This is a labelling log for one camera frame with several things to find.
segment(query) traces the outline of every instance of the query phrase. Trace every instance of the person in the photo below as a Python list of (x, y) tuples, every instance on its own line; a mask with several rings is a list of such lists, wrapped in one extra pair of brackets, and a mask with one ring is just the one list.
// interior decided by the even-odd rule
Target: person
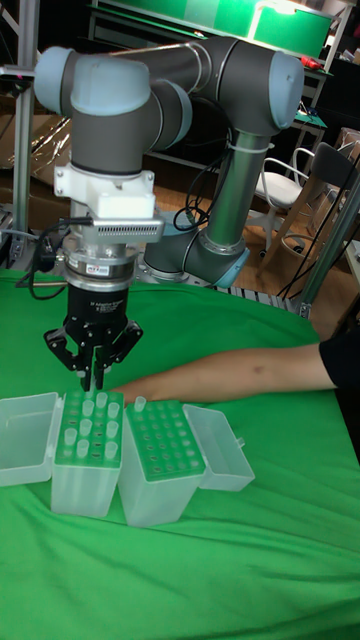
[(117, 387), (125, 403), (213, 403), (261, 393), (360, 389), (360, 326), (321, 343), (215, 353)]

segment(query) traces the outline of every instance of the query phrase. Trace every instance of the label sticker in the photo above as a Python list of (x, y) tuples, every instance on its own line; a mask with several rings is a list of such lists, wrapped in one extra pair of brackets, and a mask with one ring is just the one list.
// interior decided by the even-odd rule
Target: label sticker
[(98, 264), (87, 264), (86, 273), (90, 276), (108, 276), (110, 267), (100, 267)]

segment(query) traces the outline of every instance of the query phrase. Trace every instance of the black sleeve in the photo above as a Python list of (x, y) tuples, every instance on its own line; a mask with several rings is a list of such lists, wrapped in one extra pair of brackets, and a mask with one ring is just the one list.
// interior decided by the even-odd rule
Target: black sleeve
[(320, 355), (339, 389), (360, 389), (360, 326), (321, 342)]

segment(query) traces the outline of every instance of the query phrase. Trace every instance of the wire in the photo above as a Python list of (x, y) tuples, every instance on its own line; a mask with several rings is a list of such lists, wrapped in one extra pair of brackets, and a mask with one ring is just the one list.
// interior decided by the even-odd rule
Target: wire
[(61, 227), (68, 227), (70, 225), (91, 226), (92, 223), (93, 223), (93, 219), (90, 217), (65, 218), (64, 220), (59, 220), (59, 222), (56, 222), (51, 227), (48, 227), (47, 229), (45, 229), (45, 231), (41, 233), (38, 239), (38, 242), (34, 251), (32, 263), (31, 263), (30, 271), (28, 274), (26, 274), (27, 278), (24, 276), (23, 278), (21, 278), (21, 280), (18, 281), (17, 284), (21, 286), (20, 283), (24, 282), (25, 280), (28, 280), (28, 287), (29, 287), (30, 294), (35, 300), (51, 300), (52, 298), (56, 298), (56, 296), (58, 296), (62, 291), (64, 291), (64, 289), (66, 289), (66, 286), (60, 287), (57, 291), (55, 291), (55, 293), (49, 296), (38, 296), (34, 291), (34, 278), (35, 278), (35, 273), (37, 271), (37, 264), (40, 259), (40, 252), (42, 249), (43, 242), (45, 238), (48, 236), (48, 234), (51, 233), (51, 231), (58, 231)]
[[(342, 258), (342, 256), (344, 255), (346, 249), (349, 247), (349, 245), (351, 244), (351, 242), (353, 241), (354, 237), (356, 236), (357, 232), (360, 230), (360, 222), (356, 225), (353, 233), (351, 234), (349, 240), (347, 240), (346, 244), (343, 246), (343, 248), (341, 249), (339, 255), (335, 258), (334, 262), (332, 263), (330, 269), (332, 269), (336, 263), (340, 260), (340, 258)], [(308, 267), (306, 269), (306, 271), (304, 271), (304, 273), (301, 274), (301, 278), (303, 276), (305, 276), (307, 273), (309, 273), (309, 271), (311, 271), (311, 269), (313, 267), (315, 267), (316, 262), (314, 262), (313, 264), (310, 265), (310, 267)], [(296, 298), (296, 296), (300, 295), (300, 293), (303, 292), (303, 289), (300, 289), (300, 291), (297, 291), (296, 293), (293, 293), (292, 296), (289, 297), (289, 300), (292, 300), (293, 298)]]
[(215, 140), (208, 140), (207, 142), (185, 142), (186, 147), (205, 147), (207, 144), (215, 144), (216, 142), (226, 142), (227, 138), (215, 138)]
[(11, 125), (12, 121), (14, 120), (14, 118), (15, 118), (15, 114), (13, 114), (11, 116), (11, 118), (9, 118), (9, 120), (7, 121), (5, 127), (3, 128), (2, 132), (0, 133), (0, 140), (3, 137), (4, 133), (6, 132), (6, 130), (10, 127), (10, 125)]
[(0, 229), (0, 238), (1, 234), (9, 233), (14, 236), (21, 236), (23, 238), (30, 238), (30, 240), (39, 240), (40, 236), (35, 236), (33, 233), (27, 233), (26, 231), (16, 231), (15, 229)]
[[(218, 103), (215, 102), (213, 100), (210, 100), (208, 98), (200, 98), (200, 97), (194, 97), (192, 98), (193, 102), (199, 102), (199, 103), (204, 103), (207, 104), (209, 106), (211, 106), (214, 110), (216, 110), (218, 113), (221, 113), (222, 117), (226, 120), (226, 124), (227, 124), (227, 136), (226, 138), (223, 139), (218, 139), (218, 140), (210, 140), (208, 142), (204, 142), (204, 143), (199, 143), (199, 144), (194, 144), (194, 145), (189, 145), (189, 146), (203, 146), (206, 144), (211, 144), (213, 142), (224, 142), (225, 143), (225, 148), (222, 151), (222, 153), (215, 158), (215, 160), (213, 160), (213, 162), (211, 162), (210, 164), (208, 164), (204, 169), (202, 169), (200, 171), (200, 173), (198, 173), (198, 175), (194, 178), (194, 180), (192, 181), (188, 192), (186, 194), (186, 200), (185, 200), (185, 206), (182, 207), (181, 209), (179, 209), (173, 219), (173, 225), (175, 227), (175, 229), (177, 229), (178, 231), (192, 231), (193, 229), (197, 229), (198, 227), (200, 227), (202, 224), (204, 224), (205, 222), (207, 222), (209, 220), (209, 215), (211, 210), (213, 209), (213, 207), (215, 206), (215, 203), (221, 193), (221, 190), (224, 186), (225, 180), (227, 178), (228, 172), (229, 172), (229, 168), (230, 168), (230, 163), (231, 163), (231, 157), (232, 157), (232, 150), (229, 148), (229, 145), (234, 143), (235, 140), (235, 129), (232, 126), (232, 123), (230, 121), (229, 116), (227, 115), (225, 109), (223, 109), (223, 107)], [(206, 184), (209, 181), (209, 178), (214, 175), (217, 171), (217, 169), (221, 166), (221, 163), (223, 161), (225, 161), (225, 159), (228, 159), (227, 164), (225, 166), (225, 169), (223, 171), (222, 177), (220, 182), (218, 183), (218, 186), (216, 188), (216, 191), (214, 193), (212, 202), (210, 203), (209, 207), (207, 209), (203, 209), (201, 208), (201, 202), (203, 200), (203, 192), (204, 189), (206, 187)], [(195, 198), (191, 198), (191, 194), (193, 192), (193, 189), (196, 185), (196, 183), (198, 182), (198, 180), (200, 180), (202, 177), (204, 177), (198, 194), (195, 196)], [(177, 223), (177, 220), (179, 218), (179, 216), (181, 215), (181, 213), (186, 213), (188, 220), (191, 222), (190, 225), (188, 225), (187, 227), (184, 226), (179, 226)]]
[[(215, 205), (215, 202), (217, 201), (221, 189), (223, 187), (223, 184), (225, 182), (227, 173), (229, 171), (229, 166), (230, 166), (230, 162), (228, 161), (226, 168), (224, 170), (221, 182), (219, 184), (219, 186), (216, 189), (216, 192), (214, 194), (213, 200), (210, 203), (210, 205), (208, 206), (208, 208), (206, 210), (202, 209), (200, 207), (200, 204), (203, 200), (203, 196), (202, 193), (205, 189), (205, 186), (209, 180), (209, 177), (211, 175), (213, 175), (215, 173), (216, 168), (221, 164), (221, 162), (223, 160), (225, 160), (226, 157), (230, 158), (230, 156), (232, 155), (231, 149), (226, 148), (222, 154), (216, 158), (216, 160), (214, 160), (211, 164), (209, 164), (207, 167), (205, 167), (204, 169), (202, 169), (202, 171), (200, 171), (200, 173), (198, 173), (198, 175), (194, 178), (194, 180), (192, 181), (189, 190), (187, 192), (186, 195), (186, 200), (185, 200), (185, 206), (182, 207), (181, 209), (179, 209), (179, 211), (176, 212), (175, 216), (174, 216), (174, 220), (173, 220), (173, 225), (175, 227), (175, 229), (177, 229), (178, 231), (191, 231), (192, 229), (196, 229), (197, 227), (199, 227), (200, 225), (204, 224), (208, 219), (209, 219), (209, 215), (210, 215), (210, 211), (212, 210), (212, 208)], [(197, 194), (197, 196), (193, 199), (191, 198), (191, 193), (193, 191), (193, 188), (195, 186), (195, 184), (197, 183), (197, 181), (204, 176), (204, 180), (203, 183), (200, 186), (199, 189), (199, 193)], [(191, 221), (191, 224), (187, 227), (184, 226), (179, 226), (177, 223), (178, 217), (180, 216), (181, 213), (185, 212), (189, 218), (189, 220)], [(195, 219), (193, 213), (198, 214), (199, 218), (198, 220)]]
[(11, 51), (10, 51), (9, 47), (7, 46), (7, 43), (6, 43), (6, 40), (4, 38), (4, 34), (2, 33), (2, 31), (0, 31), (0, 38), (3, 41), (3, 45), (4, 45), (4, 47), (6, 49), (6, 52), (7, 52), (8, 56), (9, 56), (9, 60), (10, 60), (11, 64), (15, 64), (14, 63), (14, 58), (11, 55)]
[(319, 235), (320, 235), (321, 231), (323, 230), (323, 228), (324, 228), (325, 224), (327, 223), (327, 221), (329, 220), (330, 216), (332, 215), (332, 212), (333, 212), (334, 208), (335, 208), (335, 207), (337, 207), (338, 203), (341, 201), (341, 199), (342, 199), (342, 197), (343, 197), (343, 194), (344, 194), (344, 193), (345, 193), (345, 191), (346, 191), (346, 185), (350, 182), (350, 180), (351, 180), (351, 179), (352, 179), (352, 177), (353, 177), (353, 174), (357, 171), (357, 165), (358, 165), (358, 162), (359, 162), (359, 158), (360, 158), (360, 153), (358, 154), (358, 156), (357, 156), (357, 158), (356, 158), (356, 161), (355, 161), (354, 165), (351, 167), (351, 170), (349, 171), (349, 175), (348, 175), (348, 176), (347, 176), (347, 178), (346, 178), (346, 181), (345, 181), (344, 186), (340, 189), (339, 193), (337, 194), (336, 199), (334, 200), (334, 202), (333, 202), (333, 204), (331, 205), (331, 207), (330, 207), (330, 209), (329, 209), (328, 213), (326, 214), (326, 216), (325, 216), (324, 220), (322, 221), (322, 223), (321, 223), (321, 225), (320, 225), (319, 229), (317, 230), (317, 232), (316, 232), (316, 234), (315, 234), (315, 236), (314, 236), (314, 238), (313, 238), (313, 240), (312, 240), (312, 242), (311, 242), (311, 244), (310, 244), (310, 246), (309, 246), (309, 248), (308, 248), (308, 250), (307, 250), (306, 254), (304, 255), (304, 257), (303, 257), (303, 259), (302, 259), (302, 261), (301, 261), (301, 263), (300, 263), (300, 265), (299, 265), (299, 267), (298, 267), (297, 271), (295, 272), (295, 274), (294, 274), (294, 276), (293, 276), (292, 280), (291, 280), (287, 285), (285, 285), (285, 287), (283, 287), (283, 288), (279, 291), (279, 293), (277, 294), (277, 296), (281, 296), (281, 294), (284, 292), (284, 295), (283, 295), (283, 298), (282, 298), (283, 300), (285, 300), (286, 296), (288, 295), (288, 293), (289, 293), (289, 291), (290, 291), (291, 287), (295, 284), (295, 282), (297, 282), (297, 281), (298, 281), (298, 280), (300, 280), (304, 275), (306, 275), (307, 273), (309, 273), (309, 271), (310, 271), (310, 270), (312, 269), (312, 267), (314, 266), (314, 265), (312, 265), (311, 267), (308, 267), (308, 268), (306, 269), (306, 271), (304, 271), (303, 273), (301, 273), (302, 268), (303, 268), (303, 266), (304, 266), (304, 264), (305, 264), (305, 262), (306, 262), (307, 258), (309, 257), (309, 255), (310, 255), (310, 253), (311, 253), (311, 251), (312, 251), (313, 247), (315, 246), (315, 243), (316, 243), (316, 241), (317, 241), (317, 239), (318, 239), (318, 237), (319, 237)]

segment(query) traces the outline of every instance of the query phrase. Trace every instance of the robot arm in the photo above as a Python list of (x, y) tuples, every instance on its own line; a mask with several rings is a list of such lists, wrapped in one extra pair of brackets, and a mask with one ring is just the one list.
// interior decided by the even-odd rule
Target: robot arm
[[(94, 353), (96, 386), (102, 388), (104, 371), (141, 337), (126, 317), (138, 243), (147, 243), (145, 259), (160, 272), (234, 281), (246, 255), (241, 234), (270, 138), (290, 126), (302, 82), (296, 59), (233, 38), (110, 56), (59, 48), (43, 54), (37, 98), (73, 121), (72, 158), (55, 169), (55, 193), (71, 198), (74, 221), (92, 219), (64, 239), (68, 313), (63, 328), (45, 339), (79, 372), (85, 390)], [(188, 94), (218, 101), (237, 137), (207, 227), (163, 236), (164, 221), (154, 217), (154, 175), (142, 171), (142, 157), (187, 133)], [(66, 335), (77, 343), (77, 355), (67, 350)]]

